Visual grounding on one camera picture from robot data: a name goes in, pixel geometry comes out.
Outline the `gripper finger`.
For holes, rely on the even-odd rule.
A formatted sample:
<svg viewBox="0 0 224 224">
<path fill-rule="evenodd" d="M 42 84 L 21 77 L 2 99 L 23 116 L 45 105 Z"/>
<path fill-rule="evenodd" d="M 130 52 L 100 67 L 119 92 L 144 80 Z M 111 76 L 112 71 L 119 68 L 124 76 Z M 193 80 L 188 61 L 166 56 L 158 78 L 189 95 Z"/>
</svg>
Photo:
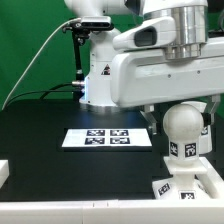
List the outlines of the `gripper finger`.
<svg viewBox="0 0 224 224">
<path fill-rule="evenodd" d="M 142 116 L 148 123 L 148 129 L 153 135 L 157 134 L 157 121 L 153 115 L 154 106 L 153 105 L 143 105 L 140 107 L 140 112 Z"/>
<path fill-rule="evenodd" d="M 202 113 L 204 126 L 213 125 L 215 122 L 215 113 L 221 103 L 220 95 L 211 95 L 207 97 L 207 103 Z"/>
</svg>

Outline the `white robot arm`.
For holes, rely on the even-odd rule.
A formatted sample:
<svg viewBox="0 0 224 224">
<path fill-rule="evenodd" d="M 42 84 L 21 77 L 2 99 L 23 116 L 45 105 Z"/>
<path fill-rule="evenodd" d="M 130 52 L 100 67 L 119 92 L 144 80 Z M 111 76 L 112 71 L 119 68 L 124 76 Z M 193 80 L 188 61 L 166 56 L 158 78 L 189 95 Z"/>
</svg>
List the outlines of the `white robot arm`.
<svg viewBox="0 0 224 224">
<path fill-rule="evenodd" d="M 224 93 L 224 32 L 211 0 L 64 0 L 92 42 L 83 108 L 97 112 Z"/>
</svg>

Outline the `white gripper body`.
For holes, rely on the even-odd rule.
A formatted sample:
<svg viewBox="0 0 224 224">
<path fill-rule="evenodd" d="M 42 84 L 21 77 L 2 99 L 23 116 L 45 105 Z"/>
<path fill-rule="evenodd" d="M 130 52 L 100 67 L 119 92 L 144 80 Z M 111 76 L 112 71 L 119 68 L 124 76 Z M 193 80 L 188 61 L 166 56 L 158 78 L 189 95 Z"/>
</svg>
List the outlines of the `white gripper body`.
<svg viewBox="0 0 224 224">
<path fill-rule="evenodd" d="M 111 98 L 134 107 L 224 93 L 224 45 L 206 44 L 195 59 L 166 60 L 161 49 L 118 54 Z"/>
</svg>

